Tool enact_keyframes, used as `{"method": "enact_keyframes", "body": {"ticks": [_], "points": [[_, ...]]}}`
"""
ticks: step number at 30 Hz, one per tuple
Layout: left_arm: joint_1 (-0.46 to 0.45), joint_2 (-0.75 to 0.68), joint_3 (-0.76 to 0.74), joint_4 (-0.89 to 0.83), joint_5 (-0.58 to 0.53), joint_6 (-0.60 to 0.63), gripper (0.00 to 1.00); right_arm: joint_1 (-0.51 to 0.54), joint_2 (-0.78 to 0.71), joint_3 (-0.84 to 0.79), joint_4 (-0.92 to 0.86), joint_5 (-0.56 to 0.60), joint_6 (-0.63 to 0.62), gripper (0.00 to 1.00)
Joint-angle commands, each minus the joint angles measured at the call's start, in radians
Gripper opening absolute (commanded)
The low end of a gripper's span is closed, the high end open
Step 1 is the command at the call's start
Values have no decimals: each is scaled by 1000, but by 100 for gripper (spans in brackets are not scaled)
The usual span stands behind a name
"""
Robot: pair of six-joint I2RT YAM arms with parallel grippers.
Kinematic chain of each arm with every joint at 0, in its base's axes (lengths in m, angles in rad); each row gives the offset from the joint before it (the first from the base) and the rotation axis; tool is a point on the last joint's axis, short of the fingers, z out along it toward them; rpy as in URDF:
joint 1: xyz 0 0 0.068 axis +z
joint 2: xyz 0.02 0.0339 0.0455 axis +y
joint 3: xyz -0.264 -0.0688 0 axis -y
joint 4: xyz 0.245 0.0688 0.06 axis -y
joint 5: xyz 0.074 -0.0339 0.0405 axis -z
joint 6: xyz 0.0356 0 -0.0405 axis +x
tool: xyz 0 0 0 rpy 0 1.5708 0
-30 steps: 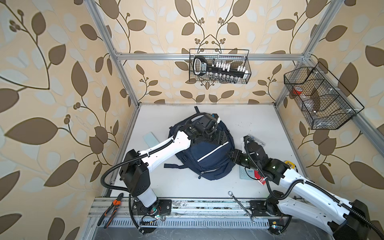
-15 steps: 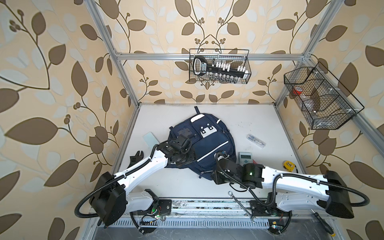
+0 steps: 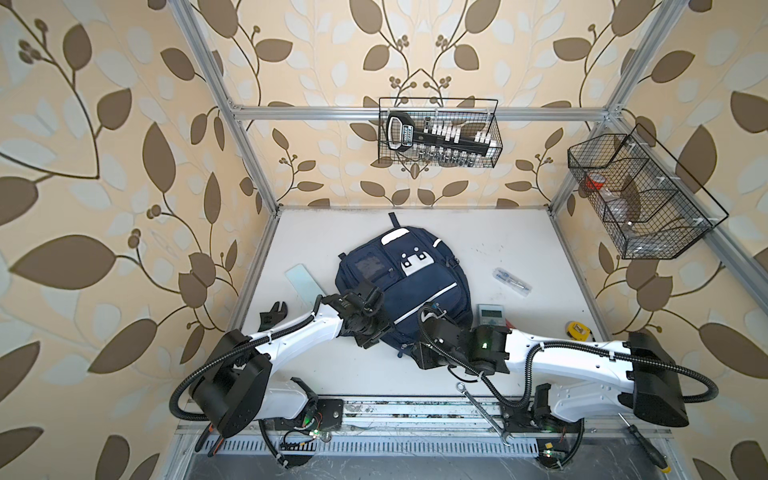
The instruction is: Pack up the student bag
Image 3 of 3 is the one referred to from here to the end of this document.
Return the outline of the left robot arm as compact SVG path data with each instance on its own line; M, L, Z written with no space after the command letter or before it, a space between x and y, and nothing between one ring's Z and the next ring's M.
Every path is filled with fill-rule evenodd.
M211 432L223 444L253 421L318 424L315 392L297 377L280 377L280 368L340 336L368 348L391 328L384 293L370 283L346 294L319 295L307 313L269 330L225 333L206 362L175 388L169 411L179 420L207 424L200 444Z

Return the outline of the navy blue student backpack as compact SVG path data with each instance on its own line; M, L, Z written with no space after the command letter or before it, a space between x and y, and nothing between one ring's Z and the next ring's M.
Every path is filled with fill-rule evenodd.
M392 228L339 255L335 286L341 294L369 282L383 292L383 310L393 329L381 340L398 354L411 355L420 335L418 311L435 304L458 327L473 324L468 279L451 249L424 228L403 226L389 214Z

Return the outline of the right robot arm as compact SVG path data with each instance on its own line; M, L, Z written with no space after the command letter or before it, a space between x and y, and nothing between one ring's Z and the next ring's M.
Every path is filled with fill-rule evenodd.
M719 394L712 379L676 363L645 331L590 343L492 325L467 330L436 305L419 311L417 326L413 357L420 368L462 368L522 430L553 431L627 413L682 428L689 424L687 405Z

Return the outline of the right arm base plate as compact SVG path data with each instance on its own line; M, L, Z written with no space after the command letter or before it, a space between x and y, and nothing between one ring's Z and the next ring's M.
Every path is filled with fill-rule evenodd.
M512 408L500 403L503 428L506 433L543 433L561 435L578 433L584 427L582 421L566 422L556 418L546 399L534 400L527 408Z

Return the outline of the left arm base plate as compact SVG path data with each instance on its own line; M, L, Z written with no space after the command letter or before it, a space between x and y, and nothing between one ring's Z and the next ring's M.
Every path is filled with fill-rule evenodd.
M344 415L345 402L341 398L310 400L293 419L280 420L279 430L326 432L339 430Z

